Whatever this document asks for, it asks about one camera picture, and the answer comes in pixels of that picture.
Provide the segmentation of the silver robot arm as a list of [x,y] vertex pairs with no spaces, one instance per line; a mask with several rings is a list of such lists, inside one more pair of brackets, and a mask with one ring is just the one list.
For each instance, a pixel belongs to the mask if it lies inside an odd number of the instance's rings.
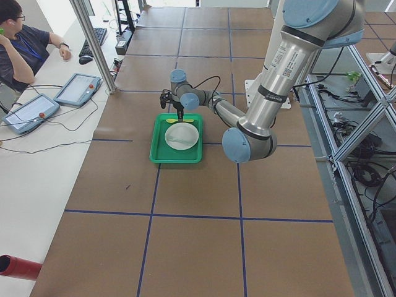
[[363,37],[364,1],[280,1],[254,98],[242,112],[215,90],[194,88],[181,69],[171,72],[171,89],[160,97],[180,116],[207,106],[228,129],[222,137],[225,155],[235,163],[271,156],[277,138],[271,125],[298,78],[307,73],[309,58],[322,48],[353,45]]

